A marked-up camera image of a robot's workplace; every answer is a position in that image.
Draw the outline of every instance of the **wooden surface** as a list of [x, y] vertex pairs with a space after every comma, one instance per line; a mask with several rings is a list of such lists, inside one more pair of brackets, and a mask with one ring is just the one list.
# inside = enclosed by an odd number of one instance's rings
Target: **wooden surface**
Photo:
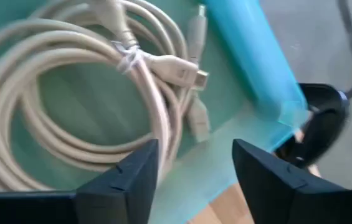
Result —
[[188, 224], [254, 224], [238, 184], [229, 187]]

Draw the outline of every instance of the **tile floor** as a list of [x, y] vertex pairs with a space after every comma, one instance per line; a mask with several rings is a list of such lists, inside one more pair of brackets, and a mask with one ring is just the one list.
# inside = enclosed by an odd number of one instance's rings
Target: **tile floor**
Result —
[[329, 83], [347, 93], [350, 119], [319, 161], [324, 178], [352, 189], [352, 0], [261, 0], [299, 82]]

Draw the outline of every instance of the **blue plastic object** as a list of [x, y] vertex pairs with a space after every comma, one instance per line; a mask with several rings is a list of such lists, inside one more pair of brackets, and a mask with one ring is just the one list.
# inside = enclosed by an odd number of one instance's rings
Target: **blue plastic object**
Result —
[[206, 4], [237, 63], [245, 70], [242, 74], [252, 87], [260, 118], [290, 126], [284, 134], [278, 134], [289, 136], [305, 121], [307, 103], [259, 1], [206, 0]]

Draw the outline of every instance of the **teal surface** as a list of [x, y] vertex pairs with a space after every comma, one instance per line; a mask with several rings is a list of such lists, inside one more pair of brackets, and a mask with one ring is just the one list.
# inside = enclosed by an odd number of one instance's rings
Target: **teal surface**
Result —
[[[26, 18], [45, 2], [0, 0], [0, 27]], [[191, 0], [151, 2], [183, 31], [197, 6], [197, 1]], [[271, 151], [275, 145], [269, 142], [284, 138], [289, 128], [255, 116], [243, 71], [212, 20], [201, 68], [211, 74], [201, 98], [208, 108], [213, 134], [209, 142], [196, 144], [184, 127], [178, 160], [155, 195], [151, 223], [183, 223], [235, 182], [231, 161], [234, 138], [250, 142], [261, 138], [256, 145]], [[40, 85], [49, 116], [86, 141], [119, 144], [149, 130], [148, 115], [136, 88], [113, 68], [96, 64], [60, 67], [43, 76]], [[58, 189], [75, 188], [97, 175], [68, 166], [41, 148], [25, 129], [21, 113], [16, 113], [12, 122], [12, 148], [26, 171]]]

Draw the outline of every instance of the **usb cable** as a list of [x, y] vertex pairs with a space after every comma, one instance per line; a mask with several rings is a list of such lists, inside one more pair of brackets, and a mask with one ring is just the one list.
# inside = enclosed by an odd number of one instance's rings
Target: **usb cable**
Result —
[[[127, 12], [145, 18], [157, 35]], [[94, 24], [111, 31], [120, 44], [83, 28]], [[140, 49], [135, 34], [154, 43], [162, 55]], [[144, 0], [61, 0], [0, 29], [0, 45], [10, 37], [23, 39], [0, 56], [0, 190], [51, 189], [27, 174], [11, 153], [9, 127], [17, 102], [28, 129], [44, 149], [83, 169], [106, 170], [147, 140], [158, 139], [158, 180], [164, 179], [180, 144], [182, 118], [192, 96], [205, 88], [208, 76], [189, 57], [185, 38], [168, 15]], [[128, 58], [132, 60], [122, 71], [143, 96], [150, 111], [151, 133], [126, 144], [99, 146], [69, 134], [44, 113], [37, 77], [45, 71], [86, 62], [117, 66]]]

